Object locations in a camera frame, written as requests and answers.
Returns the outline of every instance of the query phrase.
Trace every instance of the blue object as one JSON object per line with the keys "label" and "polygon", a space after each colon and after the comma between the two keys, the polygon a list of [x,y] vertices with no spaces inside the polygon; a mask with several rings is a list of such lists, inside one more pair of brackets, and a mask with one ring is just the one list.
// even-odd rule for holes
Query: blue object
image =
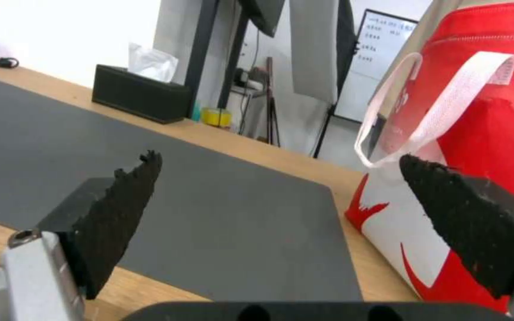
{"label": "blue object", "polygon": [[200,106],[199,102],[196,100],[194,104],[194,112],[191,114],[191,120],[193,120],[194,122],[199,122],[201,116],[202,106]]}

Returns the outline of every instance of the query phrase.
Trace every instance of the white strap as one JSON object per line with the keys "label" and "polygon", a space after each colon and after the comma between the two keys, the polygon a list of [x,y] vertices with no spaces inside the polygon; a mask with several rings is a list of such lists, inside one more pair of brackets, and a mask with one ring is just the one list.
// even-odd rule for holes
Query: white strap
{"label": "white strap", "polygon": [[508,85],[514,72],[514,55],[512,54],[487,51],[475,53],[449,81],[408,140],[395,152],[376,162],[371,162],[362,151],[361,145],[377,119],[382,102],[392,83],[396,81],[400,68],[406,63],[412,63],[412,61],[415,61],[416,65],[410,79],[416,79],[422,64],[422,55],[411,53],[398,64],[374,95],[366,111],[358,136],[356,136],[354,150],[362,163],[369,169],[381,167],[386,163],[397,162],[403,155],[417,152],[427,143],[445,134],[463,115],[463,112],[467,110],[467,107],[487,83]]}

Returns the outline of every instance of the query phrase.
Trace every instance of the wooden table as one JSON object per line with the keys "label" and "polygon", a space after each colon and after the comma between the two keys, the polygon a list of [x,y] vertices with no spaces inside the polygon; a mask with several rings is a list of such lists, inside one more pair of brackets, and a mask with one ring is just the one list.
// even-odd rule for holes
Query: wooden table
{"label": "wooden table", "polygon": [[[184,120],[161,125],[91,102],[91,90],[27,69],[0,69],[0,81],[62,102],[97,112],[135,126],[210,148],[270,169],[326,185],[332,190],[362,295],[369,301],[414,301],[416,295],[383,256],[343,217],[361,173],[288,152],[255,140]],[[0,226],[0,254],[12,230]],[[116,268],[98,299],[87,302],[86,317],[118,320],[160,301],[206,300],[204,297]]]}

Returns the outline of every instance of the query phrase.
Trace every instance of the black monitor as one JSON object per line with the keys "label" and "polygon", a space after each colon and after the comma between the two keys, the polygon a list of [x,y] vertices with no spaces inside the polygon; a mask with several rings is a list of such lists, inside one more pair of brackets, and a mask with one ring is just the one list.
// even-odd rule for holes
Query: black monitor
{"label": "black monitor", "polygon": [[239,3],[261,32],[275,36],[285,0],[239,0]]}

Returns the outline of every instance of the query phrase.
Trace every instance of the tissue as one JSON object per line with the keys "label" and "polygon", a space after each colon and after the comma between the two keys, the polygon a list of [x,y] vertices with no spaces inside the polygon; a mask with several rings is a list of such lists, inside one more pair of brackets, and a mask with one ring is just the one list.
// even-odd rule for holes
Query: tissue
{"label": "tissue", "polygon": [[161,82],[170,82],[178,67],[178,59],[169,53],[128,44],[128,71]]}

